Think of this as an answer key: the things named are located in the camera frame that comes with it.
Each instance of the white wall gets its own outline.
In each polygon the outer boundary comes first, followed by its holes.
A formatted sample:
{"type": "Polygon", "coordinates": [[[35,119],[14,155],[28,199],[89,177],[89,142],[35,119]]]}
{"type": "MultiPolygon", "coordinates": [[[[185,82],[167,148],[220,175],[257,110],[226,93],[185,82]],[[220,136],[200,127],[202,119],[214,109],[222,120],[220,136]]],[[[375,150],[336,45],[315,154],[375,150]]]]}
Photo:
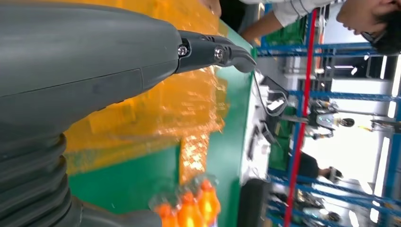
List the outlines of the white wall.
{"type": "MultiPolygon", "coordinates": [[[[332,92],[388,94],[391,83],[383,80],[335,79],[332,92]]],[[[333,99],[341,110],[387,114],[388,104],[360,100],[333,99]]],[[[353,118],[355,126],[340,128],[330,139],[312,140],[305,142],[304,152],[315,157],[320,168],[334,166],[343,172],[346,178],[361,182],[374,182],[377,169],[379,147],[383,135],[379,132],[369,132],[359,126],[370,127],[369,115],[341,114],[343,118],[353,118]]]]}
{"type": "MultiPolygon", "coordinates": [[[[332,92],[359,93],[359,94],[391,94],[392,83],[379,79],[334,79],[331,84],[332,92]]],[[[333,99],[341,110],[361,113],[376,113],[387,115],[388,102],[374,102],[361,100],[333,99]]]]}

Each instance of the green crate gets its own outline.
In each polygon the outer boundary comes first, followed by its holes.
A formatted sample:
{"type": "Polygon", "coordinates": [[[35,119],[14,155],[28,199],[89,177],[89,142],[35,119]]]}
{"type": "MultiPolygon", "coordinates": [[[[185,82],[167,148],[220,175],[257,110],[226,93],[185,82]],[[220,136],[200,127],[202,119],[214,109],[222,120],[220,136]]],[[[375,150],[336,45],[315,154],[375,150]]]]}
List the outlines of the green crate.
{"type": "MultiPolygon", "coordinates": [[[[284,110],[284,113],[283,114],[285,114],[285,115],[289,115],[289,116],[292,116],[292,115],[296,115],[296,108],[294,108],[294,107],[287,107],[285,110],[284,110]]],[[[294,127],[294,122],[289,122],[289,121],[280,121],[278,124],[277,124],[277,127],[276,127],[276,131],[274,132],[278,137],[281,137],[281,138],[290,138],[291,137],[291,135],[292,135],[292,129],[293,129],[293,127],[294,127]]]]}
{"type": "Polygon", "coordinates": [[[289,142],[287,138],[276,138],[278,144],[270,147],[269,168],[286,171],[288,163],[289,142]]]}
{"type": "Polygon", "coordinates": [[[265,37],[269,45],[303,44],[306,33],[307,17],[304,17],[277,32],[265,37]]]}

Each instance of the screw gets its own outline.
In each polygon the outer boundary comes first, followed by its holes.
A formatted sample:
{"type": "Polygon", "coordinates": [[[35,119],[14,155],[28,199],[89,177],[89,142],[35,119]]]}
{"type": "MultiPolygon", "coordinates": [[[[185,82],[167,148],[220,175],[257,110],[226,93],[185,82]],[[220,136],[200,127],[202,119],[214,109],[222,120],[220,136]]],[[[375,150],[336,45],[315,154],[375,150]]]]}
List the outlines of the screw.
{"type": "Polygon", "coordinates": [[[188,53],[188,48],[184,45],[180,45],[178,47],[178,55],[179,56],[185,56],[188,53]]]}
{"type": "Polygon", "coordinates": [[[216,47],[214,49],[214,57],[217,60],[221,60],[223,58],[224,50],[221,47],[216,47]]]}

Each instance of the gray robot arm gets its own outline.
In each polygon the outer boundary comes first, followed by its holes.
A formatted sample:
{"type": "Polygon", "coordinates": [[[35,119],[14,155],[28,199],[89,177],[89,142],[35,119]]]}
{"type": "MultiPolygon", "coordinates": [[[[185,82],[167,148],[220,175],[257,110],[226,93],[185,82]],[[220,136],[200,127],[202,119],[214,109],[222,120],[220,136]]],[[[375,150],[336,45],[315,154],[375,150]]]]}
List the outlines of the gray robot arm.
{"type": "Polygon", "coordinates": [[[0,128],[13,132],[0,132],[3,146],[60,134],[174,73],[255,67],[225,38],[177,31],[123,9],[2,3],[0,17],[0,128]]]}
{"type": "Polygon", "coordinates": [[[252,71],[227,39],[177,31],[130,11],[0,0],[0,226],[160,227],[72,197],[63,132],[170,75],[209,65],[252,71]]]}

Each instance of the red pole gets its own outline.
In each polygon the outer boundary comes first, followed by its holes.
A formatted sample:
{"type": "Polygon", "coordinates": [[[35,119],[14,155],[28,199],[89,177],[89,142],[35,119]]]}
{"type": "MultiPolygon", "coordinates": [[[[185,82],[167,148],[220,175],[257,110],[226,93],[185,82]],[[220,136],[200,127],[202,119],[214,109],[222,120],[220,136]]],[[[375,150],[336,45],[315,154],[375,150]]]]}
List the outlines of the red pole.
{"type": "MultiPolygon", "coordinates": [[[[311,73],[312,73],[312,60],[313,60],[313,53],[314,53],[314,32],[315,32],[315,23],[317,17],[317,10],[315,9],[312,12],[312,22],[309,25],[311,27],[310,34],[309,34],[309,43],[308,43],[308,61],[306,65],[306,80],[305,80],[305,91],[304,91],[304,109],[303,109],[303,116],[308,115],[308,102],[309,102],[309,92],[311,90],[311,73]]],[[[293,207],[293,195],[295,190],[296,184],[296,176],[298,175],[299,169],[299,160],[301,158],[301,145],[302,141],[304,141],[305,136],[305,123],[301,124],[299,129],[299,136],[298,141],[296,142],[296,150],[294,154],[294,166],[291,172],[291,178],[289,182],[289,194],[287,199],[288,207],[286,209],[286,214],[284,216],[284,227],[290,227],[291,223],[291,214],[292,214],[292,207],[293,207]]]]}

